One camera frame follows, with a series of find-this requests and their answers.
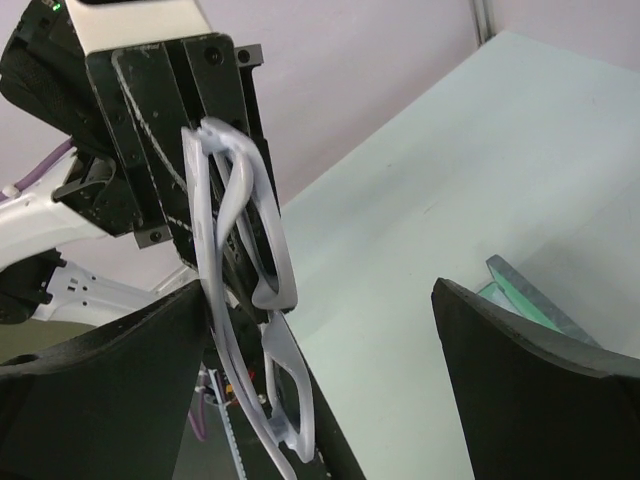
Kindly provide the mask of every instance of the wall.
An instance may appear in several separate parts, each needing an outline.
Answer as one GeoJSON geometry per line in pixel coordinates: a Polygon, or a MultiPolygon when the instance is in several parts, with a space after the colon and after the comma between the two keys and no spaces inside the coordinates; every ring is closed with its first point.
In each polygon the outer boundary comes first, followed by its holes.
{"type": "Polygon", "coordinates": [[[491,0],[497,31],[640,70],[637,0],[491,0]]]}
{"type": "MultiPolygon", "coordinates": [[[[4,2],[0,41],[26,0],[4,2]]],[[[286,202],[475,50],[468,0],[201,0],[236,44],[261,43],[265,133],[286,202]]],[[[0,184],[20,178],[62,135],[0,99],[0,184]]],[[[130,238],[65,249],[115,279],[152,287],[177,260],[130,238]]]]}

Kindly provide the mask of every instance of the white wall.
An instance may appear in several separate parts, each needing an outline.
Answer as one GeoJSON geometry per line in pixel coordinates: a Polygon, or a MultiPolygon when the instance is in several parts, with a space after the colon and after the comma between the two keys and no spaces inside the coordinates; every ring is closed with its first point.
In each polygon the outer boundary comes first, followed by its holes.
{"type": "MultiPolygon", "coordinates": [[[[27,0],[3,2],[4,44],[27,0]]],[[[475,50],[468,0],[201,0],[236,44],[261,43],[256,88],[284,201],[340,160],[475,50]]],[[[62,135],[0,99],[0,184],[62,135]]],[[[152,287],[177,266],[171,245],[130,238],[66,249],[87,268],[152,287]]]]}
{"type": "Polygon", "coordinates": [[[612,65],[640,70],[638,0],[490,0],[510,30],[612,65]]]}

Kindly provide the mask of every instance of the table surface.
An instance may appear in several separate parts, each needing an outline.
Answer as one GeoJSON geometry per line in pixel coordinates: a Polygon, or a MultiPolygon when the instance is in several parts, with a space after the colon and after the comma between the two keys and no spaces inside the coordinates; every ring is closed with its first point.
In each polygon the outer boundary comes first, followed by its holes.
{"type": "Polygon", "coordinates": [[[472,478],[430,302],[499,254],[640,352],[640,74],[502,33],[284,209],[289,321],[368,479],[472,478]]]}

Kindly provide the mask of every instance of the white table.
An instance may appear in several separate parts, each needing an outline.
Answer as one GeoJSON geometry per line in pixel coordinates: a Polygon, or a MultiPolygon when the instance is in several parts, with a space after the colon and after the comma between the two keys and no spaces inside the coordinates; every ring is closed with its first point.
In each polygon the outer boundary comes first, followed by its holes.
{"type": "Polygon", "coordinates": [[[431,288],[476,289],[500,254],[640,351],[640,74],[500,34],[284,221],[289,321],[367,478],[472,478],[431,288]]]}

